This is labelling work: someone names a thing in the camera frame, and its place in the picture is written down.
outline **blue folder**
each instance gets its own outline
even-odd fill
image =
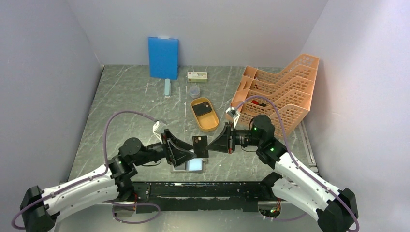
[[[148,37],[149,76],[176,80],[178,39]]]

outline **plastic basket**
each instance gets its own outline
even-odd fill
[[[302,62],[307,60],[310,66],[317,67],[319,64],[319,58],[302,54],[296,60],[301,58],[309,58],[309,60],[302,59]],[[283,120],[286,136],[289,136],[310,111],[317,69],[298,64],[296,61],[288,65],[287,68],[286,74],[277,80],[275,78],[280,73],[272,74],[247,66],[232,99],[231,106],[236,107],[246,98],[254,95],[261,95],[270,99],[277,107]],[[267,83],[267,80],[276,80],[276,82]],[[244,125],[248,125],[250,120],[257,115],[268,115],[275,126],[275,136],[283,138],[278,116],[266,100],[262,98],[251,99],[244,103],[239,111],[241,113],[239,123]]]

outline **small round container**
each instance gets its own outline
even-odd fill
[[[201,90],[199,89],[198,86],[191,86],[190,87],[190,95],[192,98],[198,98],[199,94],[201,93]]]

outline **gray marble table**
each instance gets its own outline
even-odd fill
[[[280,68],[260,68],[277,73]],[[171,82],[171,97],[164,97],[164,80],[149,77],[148,66],[107,65],[102,73],[92,103],[69,180],[97,168],[104,162],[103,129],[107,119],[117,111],[135,110],[156,119],[168,122],[168,129],[181,140],[192,144],[192,136],[207,135],[212,141],[224,125],[225,110],[234,96],[244,67],[182,66],[178,68],[178,80]],[[188,83],[188,71],[208,72],[208,83]],[[208,98],[220,124],[215,131],[203,133],[199,130],[190,103],[192,98],[187,89],[197,85],[201,97]],[[152,133],[153,123],[141,116],[122,114],[116,117],[108,130],[108,156],[118,153],[118,148],[130,137],[139,138],[144,145],[156,143]],[[301,130],[296,128],[289,137],[292,152],[308,165],[306,141]],[[272,172],[259,161],[255,153],[238,149],[233,154],[210,152],[208,165],[203,173],[171,173],[170,166],[162,162],[156,167],[138,167],[133,181],[257,181]]]

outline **robotic arm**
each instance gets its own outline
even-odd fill
[[[137,166],[165,158],[168,164],[176,167],[196,158],[190,152],[193,146],[174,137],[168,129],[161,134],[161,140],[159,143],[143,146],[137,138],[127,139],[119,148],[119,153],[109,160],[108,171],[102,176],[93,178],[96,174],[104,173],[105,164],[55,187],[40,189],[34,186],[28,189],[21,203],[21,210],[44,196],[51,195],[51,198],[40,201],[22,213],[26,231],[46,232],[56,222],[97,203],[127,200],[134,193],[131,177],[138,173]],[[56,194],[59,189],[83,179],[89,180]]]
[[[237,145],[256,146],[259,159],[274,170],[268,177],[273,179],[272,191],[276,197],[287,200],[308,213],[324,232],[348,230],[354,223],[353,218],[331,192],[337,193],[357,218],[354,193],[348,188],[340,190],[331,185],[293,158],[286,147],[273,136],[274,132],[275,127],[266,115],[256,116],[249,130],[236,130],[232,122],[227,122],[222,133],[207,146],[207,150],[233,153]]]

